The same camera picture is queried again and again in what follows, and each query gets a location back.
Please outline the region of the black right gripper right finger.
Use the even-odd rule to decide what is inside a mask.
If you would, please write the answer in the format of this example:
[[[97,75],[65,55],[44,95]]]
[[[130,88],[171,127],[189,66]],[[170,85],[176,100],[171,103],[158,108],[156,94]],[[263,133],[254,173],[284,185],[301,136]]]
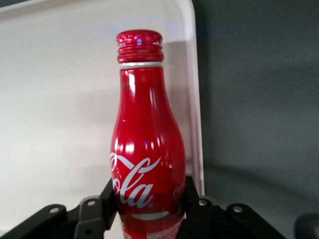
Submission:
[[[180,239],[283,239],[257,212],[245,204],[225,210],[213,200],[199,196],[191,176],[185,178],[183,206],[186,218],[178,230]]]

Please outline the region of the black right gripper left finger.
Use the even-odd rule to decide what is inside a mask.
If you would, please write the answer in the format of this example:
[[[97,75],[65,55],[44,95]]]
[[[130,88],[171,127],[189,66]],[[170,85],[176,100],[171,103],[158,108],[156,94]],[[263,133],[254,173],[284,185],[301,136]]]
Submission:
[[[99,196],[84,198],[67,211],[51,204],[34,213],[1,236],[2,239],[103,239],[117,213],[112,181]]]

